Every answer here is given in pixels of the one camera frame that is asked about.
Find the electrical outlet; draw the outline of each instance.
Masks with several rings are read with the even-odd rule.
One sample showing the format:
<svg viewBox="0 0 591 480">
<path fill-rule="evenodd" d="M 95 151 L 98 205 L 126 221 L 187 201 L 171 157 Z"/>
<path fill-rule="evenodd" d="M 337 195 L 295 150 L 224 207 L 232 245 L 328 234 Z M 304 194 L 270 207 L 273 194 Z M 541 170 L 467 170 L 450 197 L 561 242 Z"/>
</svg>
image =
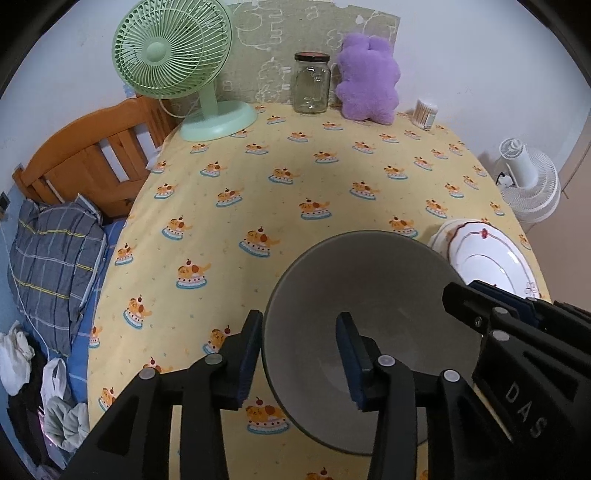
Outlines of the electrical outlet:
<svg viewBox="0 0 591 480">
<path fill-rule="evenodd" d="M 6 193 L 0 193 L 0 220 L 4 218 L 8 205 L 10 205 L 10 199 L 7 197 Z"/>
</svg>

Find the white cloth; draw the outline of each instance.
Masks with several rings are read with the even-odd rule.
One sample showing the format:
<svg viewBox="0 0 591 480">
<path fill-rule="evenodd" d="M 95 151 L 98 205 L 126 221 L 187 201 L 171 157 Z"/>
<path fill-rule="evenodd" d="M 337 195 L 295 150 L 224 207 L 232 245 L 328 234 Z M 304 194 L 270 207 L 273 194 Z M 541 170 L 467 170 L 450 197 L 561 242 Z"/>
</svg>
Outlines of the white cloth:
<svg viewBox="0 0 591 480">
<path fill-rule="evenodd" d="M 66 402 L 71 399 L 66 364 L 61 358 L 49 360 L 47 365 L 43 367 L 43 382 L 41 383 L 43 411 L 45 411 L 51 397 L 59 397 Z"/>
<path fill-rule="evenodd" d="M 61 398 L 51 397 L 45 407 L 43 429 L 59 448 L 75 452 L 90 432 L 88 405 L 79 403 L 72 408 Z"/>
<path fill-rule="evenodd" d="M 33 473 L 36 480 L 59 480 L 60 472 L 47 465 L 39 465 Z"/>
<path fill-rule="evenodd" d="M 160 153 L 162 152 L 162 146 L 158 147 L 154 153 L 150 155 L 148 159 L 148 164 L 146 165 L 146 170 L 152 170 L 154 166 L 158 163 L 158 158 L 160 157 Z"/>
<path fill-rule="evenodd" d="M 34 356 L 20 323 L 14 322 L 8 334 L 0 333 L 0 380 L 8 395 L 16 395 L 29 382 Z"/>
</svg>

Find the jar lid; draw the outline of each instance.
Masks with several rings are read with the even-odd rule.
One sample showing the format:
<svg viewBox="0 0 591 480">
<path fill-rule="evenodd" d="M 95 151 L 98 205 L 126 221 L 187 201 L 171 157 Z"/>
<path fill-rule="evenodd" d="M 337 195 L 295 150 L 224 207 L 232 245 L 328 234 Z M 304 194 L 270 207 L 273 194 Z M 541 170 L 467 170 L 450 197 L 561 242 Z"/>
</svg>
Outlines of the jar lid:
<svg viewBox="0 0 591 480">
<path fill-rule="evenodd" d="M 300 51 L 294 55 L 297 61 L 314 61 L 318 63 L 327 63 L 330 55 L 319 51 Z"/>
</svg>

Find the yellow bedsheet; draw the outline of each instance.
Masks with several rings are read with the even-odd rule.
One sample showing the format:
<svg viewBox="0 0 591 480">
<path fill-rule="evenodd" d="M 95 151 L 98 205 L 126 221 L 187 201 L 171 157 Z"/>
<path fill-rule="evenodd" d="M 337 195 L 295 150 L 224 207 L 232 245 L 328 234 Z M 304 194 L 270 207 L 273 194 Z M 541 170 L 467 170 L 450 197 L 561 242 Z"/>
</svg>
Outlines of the yellow bedsheet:
<svg viewBox="0 0 591 480">
<path fill-rule="evenodd" d="M 299 255 L 339 233 L 394 230 L 427 242 L 445 218 L 485 218 L 520 247 L 547 298 L 519 223 L 453 132 L 424 132 L 404 115 L 384 127 L 338 111 L 257 110 L 256 123 L 231 137 L 191 145 L 175 134 L 141 190 L 96 312 L 91 425 L 142 367 L 183 369 L 219 348 L 250 309 L 265 310 Z M 368 458 L 321 446 L 283 420 L 260 362 L 244 407 L 222 413 L 233 480 L 366 478 Z M 269 417 L 273 426 L 261 425 Z M 175 415 L 172 479 L 178 425 Z"/>
</svg>

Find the white fan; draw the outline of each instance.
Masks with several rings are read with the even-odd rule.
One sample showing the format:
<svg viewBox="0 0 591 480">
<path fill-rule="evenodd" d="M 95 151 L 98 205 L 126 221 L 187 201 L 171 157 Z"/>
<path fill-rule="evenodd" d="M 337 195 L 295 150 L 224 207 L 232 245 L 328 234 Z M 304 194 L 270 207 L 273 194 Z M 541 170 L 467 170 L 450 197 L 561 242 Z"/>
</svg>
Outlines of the white fan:
<svg viewBox="0 0 591 480">
<path fill-rule="evenodd" d="M 499 150 L 494 173 L 504 201 L 520 222 L 547 219 L 560 200 L 560 180 L 552 160 L 516 138 L 505 140 Z"/>
</svg>

